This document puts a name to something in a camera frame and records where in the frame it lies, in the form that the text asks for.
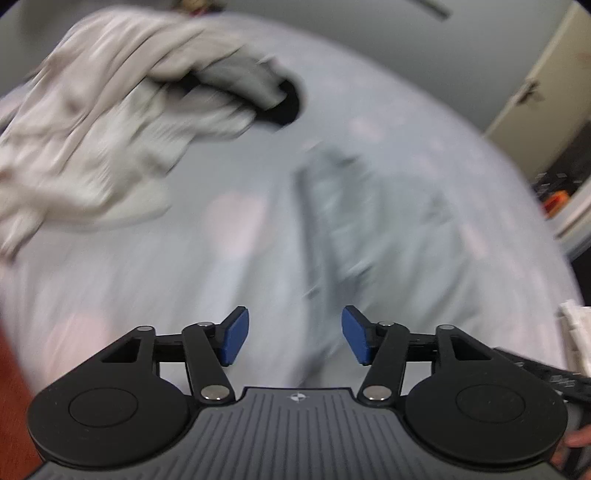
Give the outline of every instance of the wall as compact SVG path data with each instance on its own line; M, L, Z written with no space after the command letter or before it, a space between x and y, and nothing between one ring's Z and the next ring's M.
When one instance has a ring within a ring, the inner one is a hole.
M570 0L230 0L373 57L484 130L537 61Z
M167 7L173 0L122 0ZM0 17L0 95L39 65L78 20L117 0L20 0Z

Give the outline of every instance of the door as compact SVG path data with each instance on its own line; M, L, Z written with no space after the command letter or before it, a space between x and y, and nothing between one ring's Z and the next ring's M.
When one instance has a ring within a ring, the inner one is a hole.
M532 181L567 147L589 115L591 15L573 2L522 88L485 135Z

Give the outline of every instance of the black circular base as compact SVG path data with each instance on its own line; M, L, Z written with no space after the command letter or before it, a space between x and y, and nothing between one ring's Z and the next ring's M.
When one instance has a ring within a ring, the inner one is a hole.
M188 421L183 393L133 364L73 371L40 392L28 412L44 459L92 469L149 458L173 443Z
M138 399L120 388L94 388L70 403L70 415L87 427L113 427L129 420L138 409Z
M416 385L407 423L435 452L462 464L503 468L546 460L564 433L560 396L501 362L458 362Z

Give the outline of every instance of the orange object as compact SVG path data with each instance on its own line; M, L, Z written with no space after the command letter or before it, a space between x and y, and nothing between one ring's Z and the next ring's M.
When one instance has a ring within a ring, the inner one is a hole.
M564 208L564 206L569 202L570 196L565 190L561 190L559 192L554 192L550 197L544 202L544 210L546 212L546 217L552 218L555 216L559 211Z

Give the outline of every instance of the light blue sheet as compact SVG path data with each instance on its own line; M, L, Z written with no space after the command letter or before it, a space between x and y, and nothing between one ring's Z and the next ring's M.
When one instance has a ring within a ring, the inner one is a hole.
M252 17L220 21L301 77L303 116L279 131L194 142L167 178L173 207L156 220L92 233L43 226L0 284L4 327L33 390L137 325L178 333L239 304L251 332L228 371L238 392L356 388L365 369L338 335L336 308L334 337L315 334L310 313L295 179L320 141L359 156L379 184L376 232L360 257L375 266L358 305L371 320L424 333L454 323L564 365L554 314L579 292L506 158L449 109L340 47ZM410 384L422 374L409 372Z

